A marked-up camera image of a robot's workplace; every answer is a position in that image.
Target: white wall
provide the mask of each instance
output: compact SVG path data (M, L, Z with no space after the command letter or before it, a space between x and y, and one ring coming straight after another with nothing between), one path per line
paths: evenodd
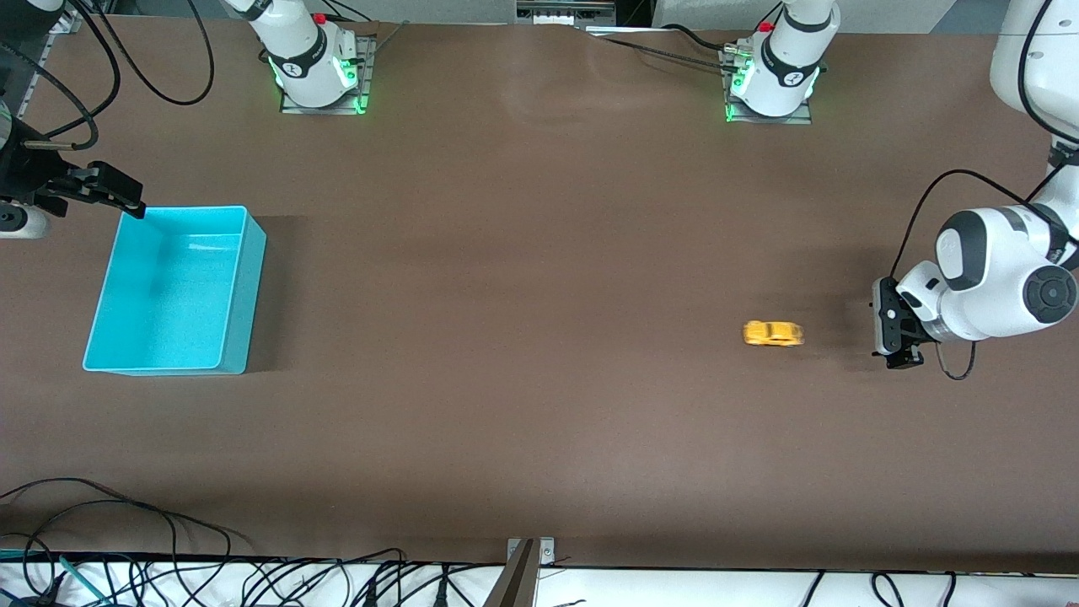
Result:
M653 25L693 29L751 29L777 0L658 0ZM955 0L837 0L839 31L929 33Z

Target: yellow toy car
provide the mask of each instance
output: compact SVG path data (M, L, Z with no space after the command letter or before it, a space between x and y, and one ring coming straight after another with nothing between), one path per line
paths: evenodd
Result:
M802 346L802 328L786 321L750 321L742 328L742 339L750 346Z

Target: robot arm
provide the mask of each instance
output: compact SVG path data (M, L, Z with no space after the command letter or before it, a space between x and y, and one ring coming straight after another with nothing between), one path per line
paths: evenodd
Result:
M42 38L63 5L60 0L0 0L0 40L15 49L21 42ZM64 217L68 199L144 216L142 183L105 162L81 168L65 161L59 150L70 147L50 141L12 115L0 99L0 238L44 236L49 215Z
M303 0L226 0L251 24L277 83L296 104L320 108L357 85L356 35L315 23Z
M820 59L838 29L834 0L783 0L775 28L750 38L752 64L732 94L762 115L789 115L811 94Z
M1019 59L1042 0L1014 0L993 57L992 82L1008 105L1024 111ZM1028 51L1026 91L1035 111L1064 136L1054 136L1052 178L1022 205L973 208L953 215L937 236L937 261L921 261L900 280L874 285L877 354L889 369L921 363L919 344L980 342L1050 328L1076 307L1079 266L1079 22L1075 2L1049 5Z

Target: brown table surface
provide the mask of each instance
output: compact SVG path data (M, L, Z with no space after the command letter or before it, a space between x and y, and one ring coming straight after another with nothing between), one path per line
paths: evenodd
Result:
M115 20L162 88L200 89L191 20ZM1049 138L991 91L992 38L841 36L795 127L727 124L713 72L566 27L409 25L367 115L279 115L249 26L209 26L204 102L125 70L69 157L150 205L256 215L249 372L83 372L117 211L73 204L46 239L0 242L4 486L90 477L262 554L490 561L549 535L578 564L1075 569L1079 323L985 344L964 383L931 353L869 357L869 285L926 184L1041 175ZM108 88L88 31L47 65L90 104ZM73 115L43 84L28 120ZM951 212L1002 202L945 182L902 266ZM746 346L750 319L807 343ZM152 518L60 527L57 548L167 549Z

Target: white floor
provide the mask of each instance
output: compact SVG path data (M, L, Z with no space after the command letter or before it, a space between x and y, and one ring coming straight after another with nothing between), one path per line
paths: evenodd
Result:
M199 564L181 563L181 567ZM154 575L168 571L170 563L154 565ZM309 565L275 584L277 592L287 595L303 580L326 569L328 565ZM303 607L338 607L346 605L346 597L374 572L375 565L350 565L344 569L327 574L314 590L303 596ZM104 565L85 564L78 567L87 582L109 594L104 575ZM113 563L110 571L118 589L127 582L127 564ZM197 588L215 569L185 572L189 588ZM484 567L462 571L452 576L454 582L476 605L482 605L488 592L494 585L501 567ZM255 571L251 565L232 564L197 594L206 607L241 607L241 585ZM440 576L441 568L427 566L405 578L402 593L408 594L421 583ZM31 581L39 589L47 585L50 578L46 564L31 564ZM702 570L627 570L627 569L543 569L536 593L536 607L564 606L584 599L584 607L800 607L805 598L815 572L786 571L702 571ZM946 575L893 574L904 606L943 607ZM812 607L883 607L873 595L870 574L830 572L821 581L814 598ZM168 597L167 605L183 605L188 594L177 583L175 575L158 580L161 592ZM893 607L899 604L890 590L880 583L882 593ZM0 588L18 597L32 596L23 578L22 566L17 563L0 564ZM404 602L404 607L429 607L435 598L437 584L429 584L413 597ZM83 607L92 605L94 595L72 576L66 576L58 603L65 606ZM267 592L256 604L270 606L281 604L272 592ZM1074 577L1019 577L960 575L956 583L951 607L1065 607L1069 602L1079 602L1079 579ZM154 592L145 596L148 607L164 607L166 604ZM134 597L125 593L118 605L134 605ZM393 588L379 602L381 607L397 605L397 590ZM450 606L465 606L453 591L449 592ZM6 607L0 598L0 607Z

